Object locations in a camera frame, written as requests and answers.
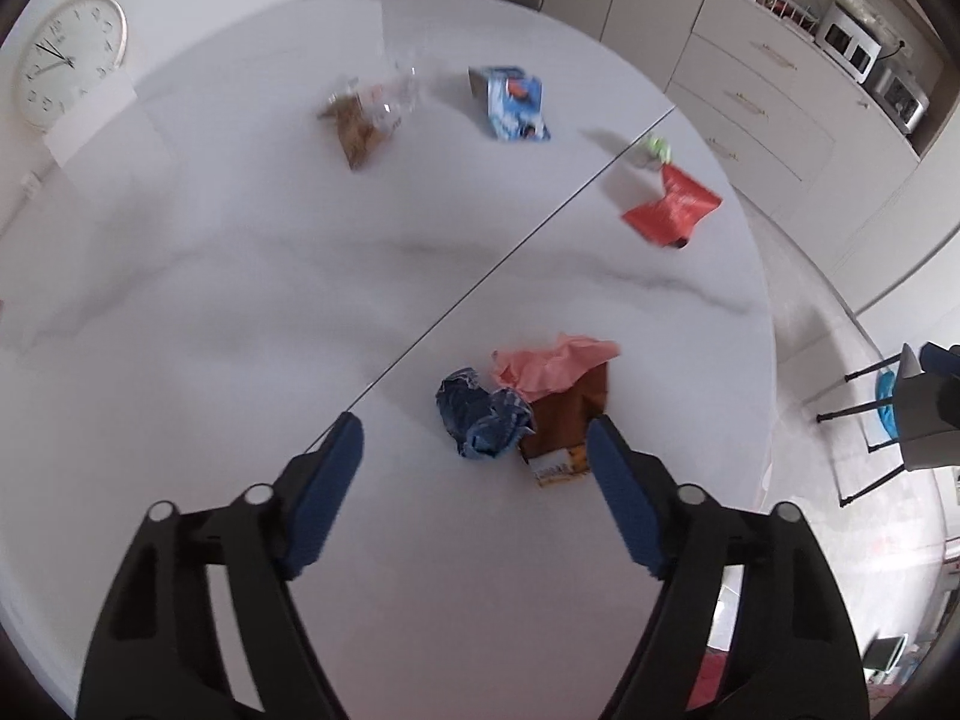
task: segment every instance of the gold handle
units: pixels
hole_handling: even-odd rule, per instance
[[[718,143],[716,140],[714,140],[714,138],[707,138],[707,143],[709,143],[710,147],[724,159],[731,159],[734,162],[740,161],[736,156],[735,151],[730,151],[726,146],[722,146],[721,143]]]
[[[781,68],[784,68],[786,70],[797,69],[797,66],[793,62],[791,62],[789,59],[787,59],[784,55],[782,55],[781,53],[775,52],[773,47],[769,43],[764,43],[761,46],[759,46],[759,48],[763,53],[765,53],[765,55],[769,56],[772,60],[774,60],[776,64],[781,66]]]
[[[743,105],[743,107],[746,108],[751,113],[757,114],[757,116],[767,115],[767,112],[763,110],[763,108],[761,108],[760,105],[757,105],[752,100],[748,100],[745,95],[741,95],[741,93],[737,92],[734,95],[734,97],[736,98],[738,103]]]

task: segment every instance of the crumpled pink tissue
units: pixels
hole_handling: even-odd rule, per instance
[[[494,351],[493,381],[533,403],[552,392],[567,391],[588,370],[619,355],[620,346],[613,341],[560,333],[551,348]]]

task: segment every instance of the round table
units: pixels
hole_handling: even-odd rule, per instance
[[[421,103],[351,172],[316,112],[397,60]],[[500,64],[544,81],[549,143],[491,135],[467,67]],[[541,490],[518,457],[459,458],[433,396],[496,348],[611,338],[632,446],[755,505],[773,334],[706,144],[617,56],[493,0],[291,2],[136,92],[0,245],[0,598],[42,682],[75,700],[152,502],[226,504],[352,408],[365,459],[292,585],[350,716],[597,716],[658,585],[592,479]],[[724,199],[684,250],[619,218],[661,192],[651,128]]]

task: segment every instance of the blue and white package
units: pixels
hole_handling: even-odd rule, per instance
[[[501,141],[548,141],[550,131],[541,116],[544,84],[522,68],[470,68],[474,97],[486,92],[487,117]]]

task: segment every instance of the black chair leg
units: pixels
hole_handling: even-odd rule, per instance
[[[870,365],[870,367],[865,367],[864,370],[858,370],[853,373],[848,373],[846,376],[843,377],[843,380],[845,382],[851,382],[853,381],[853,379],[856,379],[860,376],[865,376],[866,374],[872,373],[875,370],[881,370],[882,368],[887,367],[887,365],[893,365],[894,362],[899,361],[900,357],[901,356],[899,356],[899,354],[895,354],[893,357],[888,357],[886,360],[881,360],[876,365]]]
[[[851,495],[849,498],[841,498],[840,508],[843,509],[843,507],[847,507],[853,503],[853,501],[856,501],[857,498],[862,498],[867,493],[872,493],[877,488],[883,487],[891,479],[896,479],[896,477],[904,473],[904,471],[906,471],[906,466],[900,466],[898,469],[890,471],[886,476],[877,479],[872,485],[867,485],[867,487],[863,488],[859,493]]]
[[[818,413],[817,421],[826,422],[828,419],[837,419],[839,416],[853,416],[855,413],[871,412],[883,406],[892,405],[894,405],[893,397],[885,397],[880,400],[875,400],[872,403],[861,403],[859,406],[851,406],[851,408],[839,410],[838,412]]]
[[[872,454],[874,452],[880,451],[881,449],[886,449],[888,446],[896,446],[899,444],[899,439],[891,439],[889,442],[879,443],[878,445],[869,445],[867,444],[867,452]]]

